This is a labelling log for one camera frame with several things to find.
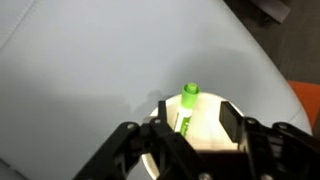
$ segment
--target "white container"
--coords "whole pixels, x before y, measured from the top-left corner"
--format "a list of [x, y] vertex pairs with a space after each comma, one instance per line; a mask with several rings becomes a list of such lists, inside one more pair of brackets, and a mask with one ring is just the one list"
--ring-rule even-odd
[[[168, 124], [174, 128], [181, 95], [166, 100]], [[186, 134], [187, 141], [196, 150], [236, 150], [233, 143], [219, 122], [220, 103], [226, 99], [209, 93], [201, 92], [193, 108], [192, 118]], [[156, 108], [151, 116], [157, 116]], [[152, 179], [157, 179], [159, 171], [150, 154], [142, 156], [143, 164]]]

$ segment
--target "screw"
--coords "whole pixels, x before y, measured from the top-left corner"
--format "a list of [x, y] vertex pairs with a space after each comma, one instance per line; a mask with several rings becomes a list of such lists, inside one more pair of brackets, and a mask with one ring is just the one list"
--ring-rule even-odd
[[263, 174], [261, 176], [261, 180], [273, 180], [273, 177], [270, 176], [269, 174]]
[[156, 119], [154, 122], [155, 122], [156, 124], [159, 124], [159, 123], [161, 123], [161, 120], [160, 120], [160, 119]]
[[127, 129], [131, 129], [134, 127], [134, 124], [128, 124]]
[[212, 177], [208, 173], [201, 173], [199, 175], [199, 180], [212, 180]]
[[248, 123], [249, 124], [255, 124], [256, 123], [256, 120], [254, 119], [247, 119]]
[[287, 129], [288, 126], [286, 124], [278, 124], [279, 128], [281, 129]]

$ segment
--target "gray fabric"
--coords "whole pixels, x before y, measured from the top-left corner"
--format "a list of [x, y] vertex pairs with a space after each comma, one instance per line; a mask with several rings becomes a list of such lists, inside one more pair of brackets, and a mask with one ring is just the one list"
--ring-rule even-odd
[[[119, 123], [189, 81], [265, 124], [299, 113], [310, 132], [222, 1], [43, 0], [27, 12], [0, 51], [0, 156], [32, 180], [71, 179]], [[148, 175], [140, 164], [130, 177]]]
[[20, 175], [15, 169], [10, 168], [8, 164], [3, 163], [0, 160], [0, 179], [3, 180], [26, 180], [23, 176]]
[[0, 6], [0, 50], [5, 46], [20, 23], [24, 20], [34, 0], [1, 0]]

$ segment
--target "bottle label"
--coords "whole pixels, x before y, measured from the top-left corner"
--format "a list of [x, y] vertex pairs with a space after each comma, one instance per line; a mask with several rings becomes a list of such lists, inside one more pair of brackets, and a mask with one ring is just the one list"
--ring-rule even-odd
[[181, 125], [180, 133], [181, 133], [181, 135], [182, 135], [183, 137], [185, 137], [186, 134], [187, 134], [189, 122], [190, 122], [190, 117], [185, 117], [185, 118], [183, 118], [183, 120], [182, 120], [182, 125]]
[[183, 117], [179, 116], [179, 113], [177, 114], [178, 118], [176, 120], [175, 126], [174, 126], [174, 131], [175, 132], [180, 132], [183, 137], [186, 136], [190, 118], [191, 117]]

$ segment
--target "orange object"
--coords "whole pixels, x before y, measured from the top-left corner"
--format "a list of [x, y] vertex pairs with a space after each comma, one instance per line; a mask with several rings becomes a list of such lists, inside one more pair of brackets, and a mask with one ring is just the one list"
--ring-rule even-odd
[[304, 107], [311, 127], [314, 127], [320, 109], [320, 85], [289, 81]]

